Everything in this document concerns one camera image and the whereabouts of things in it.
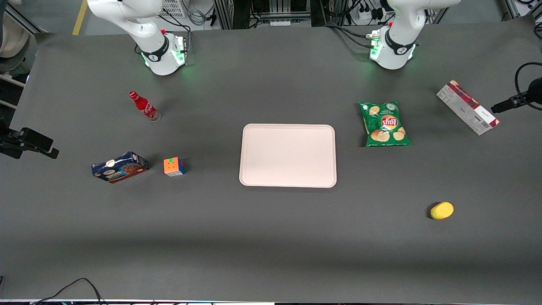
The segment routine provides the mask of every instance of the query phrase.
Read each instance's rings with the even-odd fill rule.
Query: cable
[[[540,29],[540,27],[542,27],[542,23],[539,23],[537,24],[535,27],[534,27],[534,34],[539,38],[539,39],[542,39],[542,36],[540,36],[540,34],[538,34],[538,29]]]
[[[338,30],[340,30],[340,31],[343,32],[343,35],[345,35],[348,39],[350,39],[351,41],[353,41],[353,42],[354,42],[355,44],[357,44],[358,46],[362,46],[362,47],[368,48],[368,49],[371,49],[371,48],[372,48],[372,46],[370,46],[370,45],[364,45],[364,44],[362,44],[362,43],[357,42],[357,41],[356,41],[352,36],[350,36],[349,34],[352,34],[352,35],[354,35],[355,37],[363,37],[363,38],[365,38],[365,35],[356,34],[356,33],[352,32],[352,31],[350,31],[350,30],[348,30],[348,29],[345,29],[345,28],[340,27],[340,26],[335,26],[335,25],[333,25],[333,24],[326,24],[326,25],[324,25],[323,27],[338,29]]]
[[[254,18],[256,18],[256,23],[254,23],[253,25],[249,26],[249,27],[248,27],[249,29],[252,28],[252,27],[256,28],[256,27],[258,26],[258,23],[259,23],[260,21],[262,21],[262,13],[263,13],[263,5],[262,5],[262,9],[260,10],[260,13],[258,14],[258,16],[255,16],[255,15],[254,15],[254,10],[252,11],[252,16],[254,16]]]
[[[338,29],[338,30],[347,32],[348,34],[350,34],[352,36],[355,36],[355,37],[359,37],[359,38],[365,38],[366,37],[366,35],[354,33],[354,32],[350,31],[347,28],[336,26],[335,24],[324,24],[323,27]]]
[[[350,12],[356,8],[356,6],[358,6],[358,4],[360,4],[362,2],[362,0],[352,0],[352,6],[349,7],[346,11],[343,11],[343,12],[332,12],[329,10],[329,8],[324,8],[324,13],[326,13],[327,15],[331,16],[331,17],[344,17],[346,16],[347,14],[350,14]],[[328,0],[327,2],[327,7],[330,6],[330,2]]]
[[[72,283],[64,286],[64,288],[60,289],[59,292],[57,292],[55,295],[43,298],[43,299],[37,301],[36,303],[34,303],[34,305],[40,305],[40,303],[43,302],[43,301],[55,298],[57,295],[59,295],[61,292],[63,292],[66,288],[70,287],[71,285],[77,283],[78,281],[80,281],[82,279],[85,280],[87,283],[89,283],[92,286],[92,289],[94,290],[94,293],[96,294],[96,298],[98,298],[98,303],[102,304],[102,300],[105,302],[104,298],[102,298],[100,293],[98,292],[98,289],[96,288],[96,286],[94,286],[94,284],[91,281],[89,281],[86,277],[81,277],[81,278],[76,279]]]
[[[181,3],[183,3],[183,6],[184,8],[186,9],[186,12],[188,14],[188,19],[190,20],[190,22],[192,22],[193,25],[195,26],[203,26],[205,25],[205,22],[207,21],[207,14],[211,11],[209,10],[207,12],[207,14],[204,14],[202,11],[196,9],[196,7],[194,7],[193,9],[189,10],[187,7],[186,7],[186,4],[184,4],[184,0],[180,0]]]
[[[177,19],[175,19],[175,17],[173,17],[167,10],[164,10],[166,12],[166,14],[168,14],[173,20],[175,20],[177,22],[177,24],[167,20],[166,18],[158,15],[158,17],[160,17],[162,20],[164,20],[165,22],[167,23],[170,23],[170,24],[173,24],[174,26],[178,26],[178,27],[183,27],[186,31],[188,31],[188,47],[182,51],[181,53],[185,53],[185,52],[188,52],[190,51],[190,48],[192,47],[192,29],[189,27],[189,26],[185,26],[183,25],[182,23],[180,23]]]
[[[395,13],[392,13],[391,16],[390,16],[388,19],[386,19],[386,21],[384,21],[384,22],[378,22],[378,24],[380,24],[380,25],[381,25],[381,24],[387,24],[388,21],[390,21],[393,17],[395,17]]]
[[[515,90],[518,92],[518,95],[521,101],[527,104],[527,106],[536,110],[542,110],[542,107],[534,106],[531,104],[530,101],[527,101],[527,99],[523,96],[523,94],[521,94],[521,90],[519,90],[519,83],[518,83],[519,72],[527,66],[542,66],[542,62],[528,62],[528,63],[524,63],[518,68],[518,70],[515,72],[515,77],[514,77]]]

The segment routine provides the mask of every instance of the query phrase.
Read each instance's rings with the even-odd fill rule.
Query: red bottle
[[[160,119],[160,112],[146,98],[140,97],[136,91],[130,92],[130,98],[134,100],[137,109],[149,118],[151,122],[156,122]]]

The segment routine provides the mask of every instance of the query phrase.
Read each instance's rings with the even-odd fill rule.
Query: lemon
[[[441,202],[431,209],[431,218],[441,220],[454,213],[454,206],[449,202]]]

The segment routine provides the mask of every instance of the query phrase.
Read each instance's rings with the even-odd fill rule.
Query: yellow floor line
[[[83,24],[83,19],[85,18],[87,7],[87,0],[83,0],[83,2],[81,3],[81,8],[79,9],[79,14],[77,15],[77,20],[75,21],[75,25],[73,26],[72,35],[79,35],[79,31],[81,30],[81,25]]]

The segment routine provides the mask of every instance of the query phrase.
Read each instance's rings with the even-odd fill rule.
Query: green snack bag
[[[369,135],[365,146],[412,145],[399,120],[399,102],[359,103],[359,106]]]

